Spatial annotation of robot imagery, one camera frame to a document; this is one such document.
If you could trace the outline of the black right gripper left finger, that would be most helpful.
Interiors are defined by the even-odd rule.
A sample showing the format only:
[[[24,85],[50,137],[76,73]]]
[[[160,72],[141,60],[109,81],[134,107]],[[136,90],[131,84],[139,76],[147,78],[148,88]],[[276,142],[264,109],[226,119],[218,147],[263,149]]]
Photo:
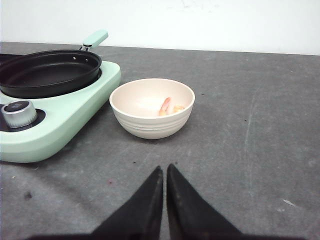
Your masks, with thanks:
[[[131,198],[93,231],[93,236],[98,240],[158,240],[163,181],[163,171],[157,166]]]

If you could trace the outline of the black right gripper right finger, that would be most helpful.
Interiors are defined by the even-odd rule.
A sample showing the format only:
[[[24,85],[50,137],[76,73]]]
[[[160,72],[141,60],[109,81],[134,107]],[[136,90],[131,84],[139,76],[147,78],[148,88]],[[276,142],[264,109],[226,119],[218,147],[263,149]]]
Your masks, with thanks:
[[[200,196],[174,164],[167,168],[166,206],[172,240],[231,240],[243,236]]]

